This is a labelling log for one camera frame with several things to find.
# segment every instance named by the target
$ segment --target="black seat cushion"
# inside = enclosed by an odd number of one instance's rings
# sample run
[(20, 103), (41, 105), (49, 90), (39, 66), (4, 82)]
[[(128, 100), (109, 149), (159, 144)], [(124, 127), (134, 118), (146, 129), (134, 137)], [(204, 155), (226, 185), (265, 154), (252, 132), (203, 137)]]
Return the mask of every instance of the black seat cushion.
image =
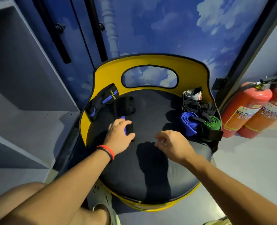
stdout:
[[(182, 98), (159, 90), (136, 90), (122, 96), (132, 96), (136, 112), (131, 116), (135, 141), (117, 155), (102, 172), (101, 181), (120, 196), (145, 204), (163, 204), (190, 192), (197, 178), (186, 168), (169, 160), (154, 146), (154, 136), (161, 130), (183, 132), (179, 116)], [(103, 108), (91, 123), (87, 146), (95, 150), (103, 143), (110, 123), (114, 121), (113, 107)], [(210, 148), (189, 139), (197, 154), (211, 160)]]

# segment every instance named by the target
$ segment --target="left hand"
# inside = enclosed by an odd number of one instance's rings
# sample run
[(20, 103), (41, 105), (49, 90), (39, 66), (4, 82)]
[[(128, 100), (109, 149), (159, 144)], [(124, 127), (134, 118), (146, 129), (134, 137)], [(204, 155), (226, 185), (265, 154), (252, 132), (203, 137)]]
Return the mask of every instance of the left hand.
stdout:
[(120, 118), (115, 120), (114, 123), (110, 124), (108, 127), (108, 133), (103, 145), (108, 146), (114, 152), (114, 155), (125, 151), (136, 136), (134, 133), (130, 133), (128, 136), (125, 135), (124, 129), (126, 125), (129, 124), (131, 124), (131, 121)]

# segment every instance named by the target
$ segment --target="fire extinguisher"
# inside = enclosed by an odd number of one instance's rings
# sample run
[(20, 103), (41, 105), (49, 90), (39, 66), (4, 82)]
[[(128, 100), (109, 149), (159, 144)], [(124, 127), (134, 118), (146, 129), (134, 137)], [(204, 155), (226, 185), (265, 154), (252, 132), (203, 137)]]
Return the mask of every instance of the fire extinguisher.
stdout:
[(277, 77), (271, 77), (244, 83), (227, 100), (221, 110), (223, 137), (233, 136), (272, 98), (270, 86), (276, 80)]
[(264, 129), (277, 121), (277, 86), (272, 88), (273, 96), (240, 130), (238, 134), (245, 138), (254, 138)]

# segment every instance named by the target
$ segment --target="hand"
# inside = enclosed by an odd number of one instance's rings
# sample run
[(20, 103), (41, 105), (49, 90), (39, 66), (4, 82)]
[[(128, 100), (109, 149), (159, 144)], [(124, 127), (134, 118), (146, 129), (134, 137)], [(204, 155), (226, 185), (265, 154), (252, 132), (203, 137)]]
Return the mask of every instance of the hand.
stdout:
[(117, 155), (126, 150), (130, 142), (136, 136), (134, 133), (130, 133), (128, 136), (125, 135), (126, 125), (131, 124), (131, 121), (125, 121), (125, 119), (120, 118), (110, 124), (108, 127), (108, 132), (104, 140), (103, 145), (108, 146), (114, 155)]
[(186, 162), (190, 162), (197, 156), (193, 147), (180, 132), (161, 131), (156, 134), (155, 138), (158, 140), (155, 146), (163, 151), (170, 160), (182, 166), (185, 166)]

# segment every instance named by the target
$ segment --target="yellow chair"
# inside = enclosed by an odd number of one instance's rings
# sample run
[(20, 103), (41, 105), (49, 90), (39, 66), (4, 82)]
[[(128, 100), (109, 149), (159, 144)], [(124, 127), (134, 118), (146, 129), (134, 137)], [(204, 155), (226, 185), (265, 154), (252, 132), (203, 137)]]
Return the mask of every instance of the yellow chair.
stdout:
[[(167, 68), (177, 75), (173, 88), (140, 86), (128, 88), (122, 77), (129, 69), (142, 66)], [(100, 176), (100, 180), (125, 204), (144, 211), (159, 211), (171, 207), (191, 194), (199, 181), (184, 167), (166, 158), (154, 148), (154, 136), (162, 129), (171, 129), (179, 119), (175, 104), (181, 106), (182, 93), (188, 89), (203, 87), (202, 103), (214, 98), (209, 89), (209, 71), (205, 64), (191, 58), (167, 54), (138, 54), (119, 57), (99, 65), (93, 76), (92, 100), (104, 87), (114, 83), (120, 96), (132, 96), (136, 113), (132, 115), (136, 139), (129, 148), (116, 156)], [(102, 109), (97, 119), (90, 122), (83, 110), (80, 118), (80, 133), (88, 150), (104, 140), (109, 123), (114, 117), (109, 108)], [(198, 154), (209, 161), (218, 142), (191, 141)]]

